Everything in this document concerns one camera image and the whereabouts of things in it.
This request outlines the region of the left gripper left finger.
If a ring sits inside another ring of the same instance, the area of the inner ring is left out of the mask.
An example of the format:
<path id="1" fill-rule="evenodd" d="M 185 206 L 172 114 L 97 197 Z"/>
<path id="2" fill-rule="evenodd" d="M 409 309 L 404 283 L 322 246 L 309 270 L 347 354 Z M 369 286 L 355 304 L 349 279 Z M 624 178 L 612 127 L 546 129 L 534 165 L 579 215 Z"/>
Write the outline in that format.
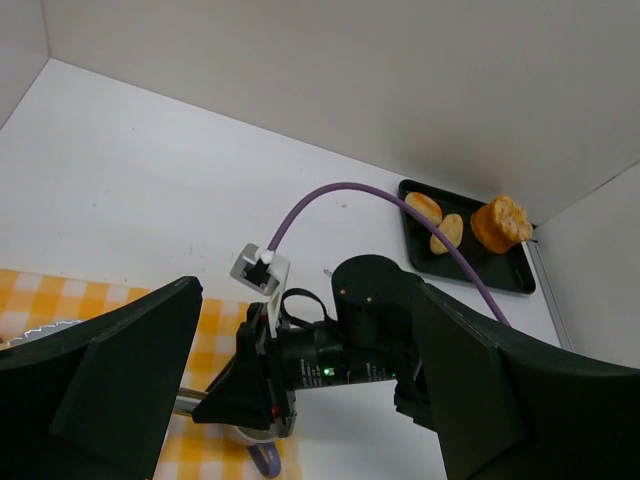
<path id="1" fill-rule="evenodd" d="M 2 478 L 152 478 L 201 304 L 186 276 L 2 351 Z"/>

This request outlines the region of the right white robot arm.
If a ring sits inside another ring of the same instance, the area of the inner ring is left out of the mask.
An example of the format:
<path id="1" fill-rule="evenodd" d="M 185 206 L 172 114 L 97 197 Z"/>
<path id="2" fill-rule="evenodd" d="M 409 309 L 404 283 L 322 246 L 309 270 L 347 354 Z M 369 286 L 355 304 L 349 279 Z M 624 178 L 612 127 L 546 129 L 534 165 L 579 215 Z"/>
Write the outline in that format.
<path id="1" fill-rule="evenodd" d="M 233 357 L 207 387 L 191 417 L 286 438 L 301 390 L 393 380 L 397 412 L 434 429 L 412 333 L 412 308 L 422 279 L 379 255 L 344 261 L 331 277 L 336 315 L 309 322 L 251 304 L 236 332 Z"/>

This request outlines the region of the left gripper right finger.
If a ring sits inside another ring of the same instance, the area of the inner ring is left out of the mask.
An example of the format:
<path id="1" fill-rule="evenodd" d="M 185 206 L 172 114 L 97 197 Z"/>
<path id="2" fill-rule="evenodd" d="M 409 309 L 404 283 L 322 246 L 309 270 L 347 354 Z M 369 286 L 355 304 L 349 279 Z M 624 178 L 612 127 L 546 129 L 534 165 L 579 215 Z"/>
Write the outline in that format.
<path id="1" fill-rule="evenodd" d="M 635 479 L 639 372 L 552 346 L 431 285 L 414 307 L 451 479 Z"/>

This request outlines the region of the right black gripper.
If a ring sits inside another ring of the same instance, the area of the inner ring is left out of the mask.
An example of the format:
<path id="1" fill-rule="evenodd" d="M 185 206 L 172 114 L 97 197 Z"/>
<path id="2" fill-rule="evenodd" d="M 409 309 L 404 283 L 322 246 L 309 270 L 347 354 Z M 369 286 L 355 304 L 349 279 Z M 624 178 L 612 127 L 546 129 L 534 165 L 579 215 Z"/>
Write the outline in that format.
<path id="1" fill-rule="evenodd" d="M 198 424 L 270 431 L 275 438 L 292 435 L 295 394 L 285 386 L 264 304 L 249 305 L 234 355 L 205 392 L 191 416 Z"/>

